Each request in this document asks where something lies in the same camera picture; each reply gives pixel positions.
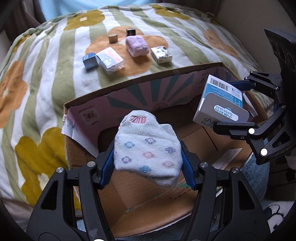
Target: sock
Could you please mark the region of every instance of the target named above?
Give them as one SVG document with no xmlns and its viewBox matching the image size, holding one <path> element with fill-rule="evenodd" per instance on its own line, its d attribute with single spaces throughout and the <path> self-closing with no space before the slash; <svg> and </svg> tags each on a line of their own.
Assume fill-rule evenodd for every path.
<svg viewBox="0 0 296 241">
<path fill-rule="evenodd" d="M 134 110 L 124 117 L 114 142 L 114 165 L 155 182 L 176 186 L 182 168 L 181 144 L 169 124 L 160 125 L 153 114 Z"/>
</svg>

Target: clear plastic case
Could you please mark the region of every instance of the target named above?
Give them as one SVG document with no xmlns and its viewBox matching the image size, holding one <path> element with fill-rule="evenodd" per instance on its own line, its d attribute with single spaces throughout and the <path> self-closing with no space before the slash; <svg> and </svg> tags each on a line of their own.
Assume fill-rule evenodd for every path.
<svg viewBox="0 0 296 241">
<path fill-rule="evenodd" d="M 111 47 L 97 53 L 97 56 L 99 64 L 104 68 L 107 74 L 112 74 L 124 67 L 124 60 Z"/>
</svg>

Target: striped blanket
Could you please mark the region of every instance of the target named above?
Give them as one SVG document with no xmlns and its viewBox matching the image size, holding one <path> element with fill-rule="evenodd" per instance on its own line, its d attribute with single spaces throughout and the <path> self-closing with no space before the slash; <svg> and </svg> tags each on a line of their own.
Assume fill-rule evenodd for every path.
<svg viewBox="0 0 296 241">
<path fill-rule="evenodd" d="M 158 65 L 150 54 L 132 58 L 125 47 L 128 28 L 149 47 L 165 46 L 172 63 Z M 118 42 L 112 48 L 125 67 L 112 75 L 102 68 L 86 72 L 82 57 L 109 47 L 113 33 Z M 54 170 L 68 166 L 61 134 L 65 102 L 135 77 L 212 62 L 225 63 L 240 79 L 260 70 L 212 16 L 179 5 L 106 6 L 27 30 L 0 67 L 1 197 L 34 206 Z"/>
</svg>

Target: blue gripper pad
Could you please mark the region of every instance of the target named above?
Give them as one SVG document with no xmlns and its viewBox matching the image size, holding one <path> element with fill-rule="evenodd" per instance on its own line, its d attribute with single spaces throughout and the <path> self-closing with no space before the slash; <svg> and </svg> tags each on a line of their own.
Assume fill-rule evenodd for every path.
<svg viewBox="0 0 296 241">
<path fill-rule="evenodd" d="M 100 185 L 102 189 L 109 184 L 114 168 L 115 166 L 114 166 L 114 147 L 113 147 L 102 169 L 101 181 L 100 181 Z"/>
<path fill-rule="evenodd" d="M 194 172 L 193 172 L 192 166 L 188 160 L 188 157 L 186 156 L 183 149 L 181 149 L 181 155 L 182 155 L 182 160 L 183 160 L 182 172 L 183 172 L 183 176 L 185 178 L 185 181 L 186 181 L 187 185 L 191 187 L 192 190 L 196 190 L 196 182 L 194 180 Z"/>
</svg>

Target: folded pink cloth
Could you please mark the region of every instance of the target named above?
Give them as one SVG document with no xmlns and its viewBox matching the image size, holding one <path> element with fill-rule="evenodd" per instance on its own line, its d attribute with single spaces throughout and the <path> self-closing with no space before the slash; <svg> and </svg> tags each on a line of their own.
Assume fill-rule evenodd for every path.
<svg viewBox="0 0 296 241">
<path fill-rule="evenodd" d="M 126 49 L 132 57 L 147 55 L 149 47 L 142 36 L 128 36 L 126 37 Z"/>
</svg>

